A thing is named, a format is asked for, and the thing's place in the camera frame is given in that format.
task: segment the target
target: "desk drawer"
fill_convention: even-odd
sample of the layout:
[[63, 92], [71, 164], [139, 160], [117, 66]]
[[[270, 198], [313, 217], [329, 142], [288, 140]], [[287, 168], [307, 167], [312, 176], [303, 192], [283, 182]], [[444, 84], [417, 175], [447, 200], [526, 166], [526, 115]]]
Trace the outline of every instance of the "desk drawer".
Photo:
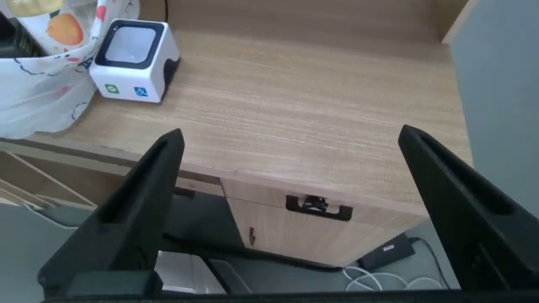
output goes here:
[[245, 247], [314, 263], [346, 266], [400, 233], [240, 199], [228, 204]]
[[[290, 197], [297, 197], [299, 205], [303, 205], [307, 197], [307, 194], [232, 180], [222, 180], [222, 186], [228, 199], [240, 199], [281, 209], [286, 208], [287, 197], [288, 200]], [[349, 207], [352, 213], [350, 221], [370, 226], [406, 231], [425, 220], [425, 217], [420, 215], [365, 205], [355, 201], [326, 199], [326, 202], [328, 203], [328, 212], [335, 214], [339, 212], [340, 206]]]

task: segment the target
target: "drawer handle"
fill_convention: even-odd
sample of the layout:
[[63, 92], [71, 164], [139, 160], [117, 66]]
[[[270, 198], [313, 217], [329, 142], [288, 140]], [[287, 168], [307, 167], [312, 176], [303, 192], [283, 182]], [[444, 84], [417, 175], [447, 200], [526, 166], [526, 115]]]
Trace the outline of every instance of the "drawer handle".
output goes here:
[[296, 196], [286, 196], [286, 209], [307, 215], [317, 215], [328, 219], [338, 221], [350, 221], [352, 219], [352, 211], [349, 206], [339, 206], [338, 213], [328, 212], [328, 203], [326, 199], [315, 196], [307, 196], [302, 205], [299, 203], [299, 198]]

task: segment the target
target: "green sticker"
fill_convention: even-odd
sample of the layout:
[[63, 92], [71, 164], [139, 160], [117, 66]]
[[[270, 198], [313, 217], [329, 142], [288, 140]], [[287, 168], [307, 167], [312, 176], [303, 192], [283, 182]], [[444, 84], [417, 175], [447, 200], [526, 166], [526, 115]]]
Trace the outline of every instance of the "green sticker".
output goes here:
[[109, 93], [120, 93], [120, 90], [118, 90], [118, 88], [113, 84], [105, 84], [105, 87]]

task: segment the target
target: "power adapter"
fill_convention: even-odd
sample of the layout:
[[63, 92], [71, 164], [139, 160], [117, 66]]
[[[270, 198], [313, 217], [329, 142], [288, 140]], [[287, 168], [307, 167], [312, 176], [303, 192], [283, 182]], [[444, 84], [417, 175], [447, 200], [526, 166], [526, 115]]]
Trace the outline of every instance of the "power adapter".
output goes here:
[[402, 233], [372, 252], [367, 253], [357, 262], [359, 267], [371, 272], [374, 269], [397, 262], [414, 254], [415, 250], [412, 247], [411, 241], [406, 234]]

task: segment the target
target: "black cable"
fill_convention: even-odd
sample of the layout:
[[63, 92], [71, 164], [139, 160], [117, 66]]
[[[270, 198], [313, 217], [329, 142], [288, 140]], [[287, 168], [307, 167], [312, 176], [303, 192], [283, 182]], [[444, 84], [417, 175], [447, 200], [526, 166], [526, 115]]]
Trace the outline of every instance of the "black cable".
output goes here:
[[168, 0], [165, 1], [165, 22], [168, 23]]
[[447, 289], [450, 290], [449, 284], [447, 283], [446, 277], [444, 276], [444, 272], [441, 271], [440, 262], [438, 261], [438, 258], [436, 257], [435, 251], [432, 249], [432, 246], [423, 238], [420, 237], [410, 237], [410, 242], [412, 244], [416, 242], [422, 242], [430, 251], [430, 254], [432, 254], [432, 258], [435, 260], [436, 267], [438, 268], [438, 272], [440, 273], [440, 277], [444, 284], [446, 285]]

